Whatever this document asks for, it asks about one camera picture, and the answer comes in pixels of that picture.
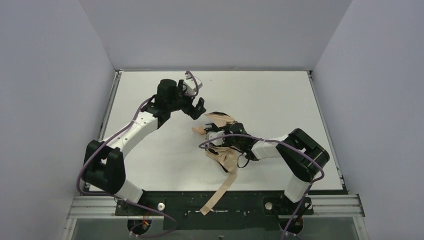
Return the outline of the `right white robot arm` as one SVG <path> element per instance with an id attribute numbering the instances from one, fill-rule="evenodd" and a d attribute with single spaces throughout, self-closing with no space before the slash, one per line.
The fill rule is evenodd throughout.
<path id="1" fill-rule="evenodd" d="M 300 128 L 279 138 L 262 140 L 251 137 L 242 123 L 235 123 L 227 127 L 223 134 L 222 146 L 236 148 L 246 154 L 249 161 L 283 159 L 292 172 L 284 197 L 292 203 L 303 198 L 316 175 L 330 160 L 329 153 Z"/>

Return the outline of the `black and beige umbrella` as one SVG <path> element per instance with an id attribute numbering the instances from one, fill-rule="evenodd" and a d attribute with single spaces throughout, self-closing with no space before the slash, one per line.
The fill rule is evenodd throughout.
<path id="1" fill-rule="evenodd" d="M 213 138 L 222 136 L 226 129 L 238 123 L 233 117 L 223 112 L 214 111 L 206 113 L 205 116 L 211 121 L 211 123 L 208 123 L 205 126 L 193 127 L 192 130 L 201 136 L 206 136 L 207 140 L 212 140 Z M 205 155 L 218 163 L 224 172 L 228 173 L 228 176 L 219 189 L 200 209 L 200 212 L 204 216 L 213 210 L 213 207 L 223 197 L 237 177 L 238 157 L 236 153 L 239 149 L 232 145 L 226 146 L 224 143 L 225 141 L 222 138 L 212 140 L 207 144 L 207 149 L 205 150 Z"/>

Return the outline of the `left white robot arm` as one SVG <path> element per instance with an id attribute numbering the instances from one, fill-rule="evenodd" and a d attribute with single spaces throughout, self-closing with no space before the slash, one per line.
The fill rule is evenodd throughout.
<path id="1" fill-rule="evenodd" d="M 193 105 L 203 83 L 190 74 L 186 72 L 186 78 L 179 81 L 162 79 L 156 94 L 137 108 L 127 125 L 108 138 L 92 140 L 86 147 L 77 181 L 95 186 L 110 196 L 142 204 L 147 192 L 127 179 L 125 157 L 169 120 L 173 112 L 182 111 L 193 120 L 206 112 L 203 98 Z"/>

